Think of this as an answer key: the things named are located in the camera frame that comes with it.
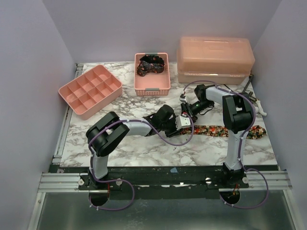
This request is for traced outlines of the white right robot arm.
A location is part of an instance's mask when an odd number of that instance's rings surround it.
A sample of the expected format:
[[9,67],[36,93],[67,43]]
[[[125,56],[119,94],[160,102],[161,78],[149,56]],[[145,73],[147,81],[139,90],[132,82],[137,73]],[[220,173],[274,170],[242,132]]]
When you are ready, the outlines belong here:
[[186,102],[186,90],[180,95],[181,110],[194,120],[196,115],[214,103],[222,106],[223,123],[228,130],[228,146],[225,162],[221,170],[221,183],[230,188],[244,177],[244,147],[249,129],[256,118],[254,105],[247,94],[226,90],[217,85],[197,85],[194,90],[198,101]]

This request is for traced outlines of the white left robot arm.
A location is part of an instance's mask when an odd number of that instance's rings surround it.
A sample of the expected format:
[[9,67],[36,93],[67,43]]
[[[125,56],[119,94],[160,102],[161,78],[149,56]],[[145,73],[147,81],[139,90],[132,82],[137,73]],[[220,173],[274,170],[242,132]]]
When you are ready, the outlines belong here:
[[163,105],[156,113],[140,119],[120,118],[115,112],[107,113],[86,132],[90,159],[90,184],[95,189],[106,185],[108,156],[126,136],[149,137],[164,132],[170,136],[177,132],[174,110]]

